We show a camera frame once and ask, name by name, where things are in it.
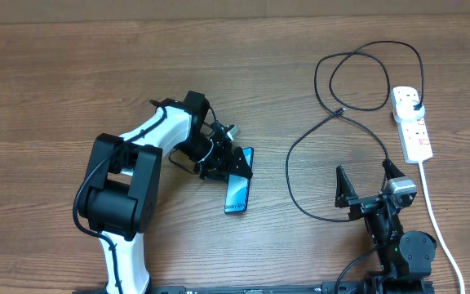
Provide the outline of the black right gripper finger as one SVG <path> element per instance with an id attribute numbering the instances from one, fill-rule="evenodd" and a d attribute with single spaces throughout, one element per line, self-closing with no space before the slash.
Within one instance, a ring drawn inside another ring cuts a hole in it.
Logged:
<path id="1" fill-rule="evenodd" d="M 358 195 L 342 166 L 336 168 L 336 179 L 335 206 L 338 208 L 348 207 L 352 200 L 358 199 Z"/>
<path id="2" fill-rule="evenodd" d="M 384 168 L 386 180 L 405 176 L 405 174 L 400 171 L 389 158 L 383 160 L 382 166 Z"/>

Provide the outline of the blue Samsung Galaxy smartphone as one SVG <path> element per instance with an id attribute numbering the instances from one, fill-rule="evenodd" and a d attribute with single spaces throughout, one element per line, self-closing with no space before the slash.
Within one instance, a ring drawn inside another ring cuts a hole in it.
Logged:
<path id="1" fill-rule="evenodd" d="M 254 149 L 247 147 L 243 149 L 246 161 L 252 167 Z M 248 205 L 251 180 L 246 178 L 229 175 L 228 188 L 224 204 L 224 212 L 226 214 L 235 214 L 245 212 Z"/>

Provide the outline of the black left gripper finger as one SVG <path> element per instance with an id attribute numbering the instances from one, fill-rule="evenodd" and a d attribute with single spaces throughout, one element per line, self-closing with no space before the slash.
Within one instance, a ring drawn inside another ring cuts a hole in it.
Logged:
<path id="1" fill-rule="evenodd" d="M 220 182 L 228 182 L 229 174 L 225 171 L 219 171 L 218 169 L 203 170 L 200 172 L 199 177 L 202 180 L 216 180 Z"/>
<path id="2" fill-rule="evenodd" d="M 246 161 L 243 149 L 241 147 L 236 147 L 232 153 L 228 156 L 228 174 L 240 176 L 250 180 L 253 176 L 253 172 L 249 163 Z"/>

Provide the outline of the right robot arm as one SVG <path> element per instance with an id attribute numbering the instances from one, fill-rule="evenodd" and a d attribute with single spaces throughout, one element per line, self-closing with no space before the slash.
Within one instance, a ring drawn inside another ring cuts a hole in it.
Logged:
<path id="1" fill-rule="evenodd" d="M 378 194 L 359 197 L 341 166 L 336 168 L 335 206 L 348 208 L 348 219 L 363 219 L 373 248 L 352 261 L 337 278 L 333 293 L 433 293 L 425 279 L 432 272 L 437 241 L 422 231 L 405 231 L 399 212 L 409 207 L 417 194 L 416 184 L 390 159 L 382 162 L 384 187 Z M 343 283 L 345 274 L 372 253 L 379 258 L 380 271 L 371 271 L 363 280 Z"/>

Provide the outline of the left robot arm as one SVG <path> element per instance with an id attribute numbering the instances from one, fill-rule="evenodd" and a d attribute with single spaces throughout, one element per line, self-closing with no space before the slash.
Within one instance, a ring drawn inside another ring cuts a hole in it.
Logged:
<path id="1" fill-rule="evenodd" d="M 174 152 L 188 157 L 200 179 L 227 185 L 225 213 L 247 209 L 255 151 L 234 145 L 237 126 L 218 120 L 207 125 L 206 116 L 215 111 L 199 92 L 153 105 L 154 115 L 134 130 L 96 137 L 73 201 L 73 223 L 99 239 L 104 251 L 108 282 L 102 293 L 151 292 L 144 233 L 157 206 L 162 160 Z"/>

